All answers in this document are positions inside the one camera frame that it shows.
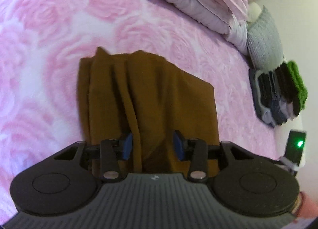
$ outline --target brown towel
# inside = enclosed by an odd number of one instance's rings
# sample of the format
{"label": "brown towel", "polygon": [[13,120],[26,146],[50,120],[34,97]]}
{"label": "brown towel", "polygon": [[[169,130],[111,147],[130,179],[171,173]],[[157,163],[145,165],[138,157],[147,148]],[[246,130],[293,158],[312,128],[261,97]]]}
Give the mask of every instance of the brown towel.
{"label": "brown towel", "polygon": [[[163,57],[137,51],[109,55],[98,48],[92,58],[80,61],[77,85],[79,114],[85,140],[133,134],[132,162],[124,172],[183,172],[189,161],[178,161],[172,144],[173,130],[186,138],[219,144],[214,88]],[[218,172],[209,161],[209,175]]]}

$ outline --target green led light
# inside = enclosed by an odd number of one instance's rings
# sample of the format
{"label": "green led light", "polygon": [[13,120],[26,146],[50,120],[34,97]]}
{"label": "green led light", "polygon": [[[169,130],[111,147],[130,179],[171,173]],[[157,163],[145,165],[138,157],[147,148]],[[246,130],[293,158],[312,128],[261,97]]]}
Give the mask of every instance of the green led light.
{"label": "green led light", "polygon": [[297,143],[297,146],[298,146],[298,147],[301,147],[303,144],[304,144],[303,141],[299,141],[299,142]]}

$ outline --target pink floral blanket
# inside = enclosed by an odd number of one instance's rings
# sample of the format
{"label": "pink floral blanket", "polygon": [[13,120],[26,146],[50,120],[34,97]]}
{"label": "pink floral blanket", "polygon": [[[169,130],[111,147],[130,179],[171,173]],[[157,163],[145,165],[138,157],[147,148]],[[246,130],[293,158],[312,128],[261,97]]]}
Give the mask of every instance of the pink floral blanket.
{"label": "pink floral blanket", "polygon": [[210,82],[220,139],[276,157],[273,130],[254,113],[241,54],[166,2],[0,0],[0,224],[16,212],[13,177],[82,139],[77,71],[97,46],[153,52]]}

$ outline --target gray pillow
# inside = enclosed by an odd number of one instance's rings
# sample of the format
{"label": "gray pillow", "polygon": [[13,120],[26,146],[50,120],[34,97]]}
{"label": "gray pillow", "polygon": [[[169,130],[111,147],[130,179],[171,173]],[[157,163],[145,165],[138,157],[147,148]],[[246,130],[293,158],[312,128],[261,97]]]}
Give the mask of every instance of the gray pillow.
{"label": "gray pillow", "polygon": [[247,48],[255,69],[274,70],[283,62],[284,53],[273,17],[264,7],[248,27]]}

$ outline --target metal screw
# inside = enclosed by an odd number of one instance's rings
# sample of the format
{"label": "metal screw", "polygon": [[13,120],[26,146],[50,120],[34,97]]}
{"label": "metal screw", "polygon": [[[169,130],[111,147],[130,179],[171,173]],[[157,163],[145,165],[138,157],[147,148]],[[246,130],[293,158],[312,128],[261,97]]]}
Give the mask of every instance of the metal screw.
{"label": "metal screw", "polygon": [[117,179],[119,177],[119,173],[115,172],[115,171],[107,171],[104,173],[104,178],[105,179]]}
{"label": "metal screw", "polygon": [[202,172],[202,171],[193,171],[192,173],[190,173],[191,178],[193,179],[203,179],[206,177],[206,173]]}

